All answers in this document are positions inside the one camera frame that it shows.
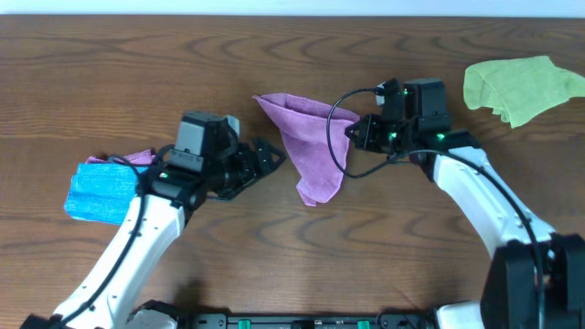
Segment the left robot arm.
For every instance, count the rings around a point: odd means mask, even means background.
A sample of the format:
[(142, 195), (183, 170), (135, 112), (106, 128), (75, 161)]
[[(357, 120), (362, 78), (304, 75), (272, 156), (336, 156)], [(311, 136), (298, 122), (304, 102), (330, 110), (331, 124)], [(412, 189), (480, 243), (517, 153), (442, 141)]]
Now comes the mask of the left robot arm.
[(189, 318), (161, 303), (135, 301), (168, 247), (207, 198), (234, 199), (285, 161), (262, 138), (239, 141), (239, 120), (188, 111), (176, 141), (135, 174), (136, 195), (106, 250), (49, 318), (30, 314), (25, 328), (182, 328)]

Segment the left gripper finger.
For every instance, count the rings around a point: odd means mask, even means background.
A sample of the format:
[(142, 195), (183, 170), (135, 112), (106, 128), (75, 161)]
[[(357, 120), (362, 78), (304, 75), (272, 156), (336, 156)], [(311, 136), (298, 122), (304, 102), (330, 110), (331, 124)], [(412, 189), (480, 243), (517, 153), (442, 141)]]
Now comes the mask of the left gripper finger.
[(241, 192), (255, 185), (260, 180), (260, 177), (254, 176), (247, 180), (229, 181), (227, 185), (214, 190), (214, 198), (218, 201), (231, 201)]
[(257, 137), (253, 140), (258, 167), (262, 176), (276, 171), (287, 159), (284, 151), (275, 147), (267, 140)]

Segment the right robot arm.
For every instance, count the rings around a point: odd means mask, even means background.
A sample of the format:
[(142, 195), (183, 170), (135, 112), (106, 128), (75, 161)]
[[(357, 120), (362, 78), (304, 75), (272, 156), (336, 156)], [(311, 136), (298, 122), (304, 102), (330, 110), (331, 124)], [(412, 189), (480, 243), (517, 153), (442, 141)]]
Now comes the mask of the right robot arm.
[(379, 114), (346, 128), (356, 148), (408, 159), (461, 209), (484, 243), (491, 265), (477, 302), (439, 307), (439, 328), (581, 328), (584, 239), (561, 235), (534, 214), (494, 170), (479, 142), (454, 130), (442, 80), (371, 89)]

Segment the purple cloth with label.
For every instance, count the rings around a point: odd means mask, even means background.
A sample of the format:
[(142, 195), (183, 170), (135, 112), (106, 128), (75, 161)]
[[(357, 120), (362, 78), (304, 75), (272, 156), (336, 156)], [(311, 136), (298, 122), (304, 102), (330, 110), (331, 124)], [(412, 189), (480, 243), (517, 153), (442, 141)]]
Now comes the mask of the purple cloth with label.
[(347, 126), (359, 121), (352, 111), (287, 93), (254, 98), (281, 133), (285, 149), (301, 179), (296, 189), (308, 207), (324, 204), (340, 190), (350, 141)]

